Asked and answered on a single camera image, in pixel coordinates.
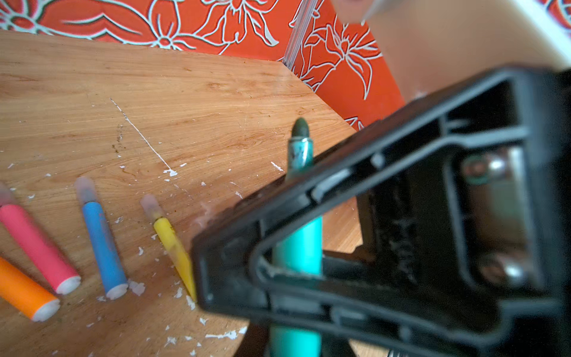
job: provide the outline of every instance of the pink marker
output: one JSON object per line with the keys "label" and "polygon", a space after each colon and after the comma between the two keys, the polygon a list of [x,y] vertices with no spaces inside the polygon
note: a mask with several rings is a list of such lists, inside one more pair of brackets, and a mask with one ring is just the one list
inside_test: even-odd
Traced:
{"label": "pink marker", "polygon": [[32,217],[19,206],[12,193],[0,182],[0,222],[20,245],[58,294],[69,294],[81,277],[67,262]]}

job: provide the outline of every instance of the black plastic part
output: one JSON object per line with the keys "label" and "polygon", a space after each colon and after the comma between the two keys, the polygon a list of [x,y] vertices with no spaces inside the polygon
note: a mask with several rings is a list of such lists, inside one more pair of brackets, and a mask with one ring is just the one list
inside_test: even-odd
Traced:
{"label": "black plastic part", "polygon": [[[199,304],[409,356],[571,355],[565,78],[522,67],[481,74],[415,100],[319,155],[303,175],[222,212],[194,240]],[[493,289],[473,269],[477,243],[455,165],[503,146],[524,152],[535,290]],[[323,190],[323,182],[334,184]],[[376,259],[325,255],[323,276],[267,260],[277,242],[353,196],[360,250]]]}

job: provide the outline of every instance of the turquoise marker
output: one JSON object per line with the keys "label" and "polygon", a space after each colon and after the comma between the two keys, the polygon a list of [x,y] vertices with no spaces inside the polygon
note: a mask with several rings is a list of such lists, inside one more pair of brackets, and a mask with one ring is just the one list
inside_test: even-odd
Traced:
{"label": "turquoise marker", "polygon": [[[313,165],[313,140],[303,118],[296,120],[288,142],[288,162],[285,179],[302,173]],[[307,223],[272,250],[272,264],[292,271],[321,274],[321,217]],[[272,357],[319,357],[321,335],[298,328],[272,325],[270,327]]]}

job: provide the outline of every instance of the wooden table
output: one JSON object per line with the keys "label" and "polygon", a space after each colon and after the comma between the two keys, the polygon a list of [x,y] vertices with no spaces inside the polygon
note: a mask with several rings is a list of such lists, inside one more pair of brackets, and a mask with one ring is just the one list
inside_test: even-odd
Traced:
{"label": "wooden table", "polygon": [[[241,335],[205,334],[247,321],[175,297],[182,285],[139,199],[155,194],[190,245],[209,217],[284,174],[275,165],[286,167],[298,116],[317,153],[353,129],[277,62],[8,31],[0,44],[0,180],[82,276],[45,323],[0,301],[0,355],[231,356]],[[141,296],[98,300],[104,291],[73,187],[80,175],[95,180],[126,274],[146,286]],[[354,201],[328,213],[325,248],[359,242]],[[3,228],[0,244],[5,259],[48,287]]]}

